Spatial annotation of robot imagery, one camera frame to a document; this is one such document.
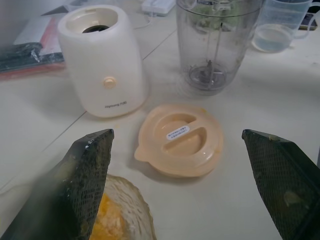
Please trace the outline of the cream blender lid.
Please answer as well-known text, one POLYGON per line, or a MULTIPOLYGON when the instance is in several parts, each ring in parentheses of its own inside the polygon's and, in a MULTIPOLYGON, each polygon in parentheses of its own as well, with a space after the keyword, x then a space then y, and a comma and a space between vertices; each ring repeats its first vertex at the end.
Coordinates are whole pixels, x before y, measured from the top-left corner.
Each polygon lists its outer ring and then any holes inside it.
POLYGON ((220 123, 203 108, 162 104, 145 118, 134 157, 174 178, 198 178, 221 159, 224 136, 220 123))

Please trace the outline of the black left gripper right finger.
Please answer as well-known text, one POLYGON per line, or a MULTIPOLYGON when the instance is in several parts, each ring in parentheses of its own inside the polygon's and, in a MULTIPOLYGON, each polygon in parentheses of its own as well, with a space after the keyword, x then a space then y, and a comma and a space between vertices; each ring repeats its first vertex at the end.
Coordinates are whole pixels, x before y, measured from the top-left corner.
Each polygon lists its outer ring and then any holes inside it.
POLYGON ((320 168, 292 141, 245 129, 255 184, 282 240, 320 240, 320 168))

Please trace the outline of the white power strip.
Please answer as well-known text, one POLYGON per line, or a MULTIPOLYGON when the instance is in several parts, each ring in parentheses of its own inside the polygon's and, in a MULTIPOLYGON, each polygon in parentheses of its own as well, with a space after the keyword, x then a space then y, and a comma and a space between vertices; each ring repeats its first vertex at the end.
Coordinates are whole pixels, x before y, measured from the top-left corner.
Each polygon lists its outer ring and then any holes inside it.
POLYGON ((176 0, 144 0, 141 10, 150 16, 167 16, 176 5, 176 0))

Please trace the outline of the clear glass bowl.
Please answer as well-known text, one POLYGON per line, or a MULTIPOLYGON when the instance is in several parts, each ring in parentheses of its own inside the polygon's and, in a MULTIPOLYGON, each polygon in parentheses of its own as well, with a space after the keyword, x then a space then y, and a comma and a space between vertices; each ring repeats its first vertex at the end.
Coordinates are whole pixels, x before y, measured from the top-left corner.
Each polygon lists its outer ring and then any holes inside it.
POLYGON ((127 240, 157 240, 149 205, 133 183, 109 174, 104 193, 121 207, 127 240))

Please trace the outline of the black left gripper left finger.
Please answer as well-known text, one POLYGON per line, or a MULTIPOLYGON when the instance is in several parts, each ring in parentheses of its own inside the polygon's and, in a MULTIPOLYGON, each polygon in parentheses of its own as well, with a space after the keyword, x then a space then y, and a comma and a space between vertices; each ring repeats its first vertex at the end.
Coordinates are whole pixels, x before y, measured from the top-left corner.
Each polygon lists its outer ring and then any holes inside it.
POLYGON ((0 240, 89 240, 104 193, 114 131, 76 140, 32 185, 0 240))

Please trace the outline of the black item in plastic wrap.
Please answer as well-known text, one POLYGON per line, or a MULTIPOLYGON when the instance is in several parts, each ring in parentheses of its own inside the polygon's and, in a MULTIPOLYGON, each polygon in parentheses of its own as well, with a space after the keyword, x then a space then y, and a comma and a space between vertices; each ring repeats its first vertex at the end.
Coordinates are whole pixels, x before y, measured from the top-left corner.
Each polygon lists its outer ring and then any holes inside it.
POLYGON ((39 42, 0 47, 0 73, 64 62, 64 57, 61 52, 41 55, 42 49, 43 46, 39 42))

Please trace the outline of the white blender motor base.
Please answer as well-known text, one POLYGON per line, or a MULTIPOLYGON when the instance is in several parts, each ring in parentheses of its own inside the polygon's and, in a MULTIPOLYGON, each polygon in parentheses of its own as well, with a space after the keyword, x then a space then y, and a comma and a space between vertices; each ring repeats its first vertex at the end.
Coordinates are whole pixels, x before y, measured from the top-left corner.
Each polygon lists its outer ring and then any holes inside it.
POLYGON ((57 25, 64 62, 83 108, 112 118, 133 112, 150 85, 129 17, 113 5, 92 5, 57 25))

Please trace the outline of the clear plastic measuring cup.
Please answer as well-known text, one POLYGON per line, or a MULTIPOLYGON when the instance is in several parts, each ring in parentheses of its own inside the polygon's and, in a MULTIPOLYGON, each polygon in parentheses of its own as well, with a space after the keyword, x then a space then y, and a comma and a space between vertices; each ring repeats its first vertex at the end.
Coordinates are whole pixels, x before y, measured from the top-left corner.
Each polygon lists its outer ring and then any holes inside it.
POLYGON ((280 53, 286 50, 293 40, 306 38, 312 22, 320 17, 320 10, 313 14, 306 25, 306 32, 297 32, 308 10, 320 7, 314 0, 265 0, 259 15, 252 45, 265 53, 280 53))

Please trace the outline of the clear blender jar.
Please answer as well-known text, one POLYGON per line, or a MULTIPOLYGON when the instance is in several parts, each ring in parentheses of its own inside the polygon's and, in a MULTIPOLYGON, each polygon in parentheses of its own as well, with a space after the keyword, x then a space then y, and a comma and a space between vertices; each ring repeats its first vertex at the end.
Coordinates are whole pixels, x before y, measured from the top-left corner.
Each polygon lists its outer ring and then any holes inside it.
POLYGON ((176 0, 179 87, 213 96, 235 78, 265 0, 176 0))

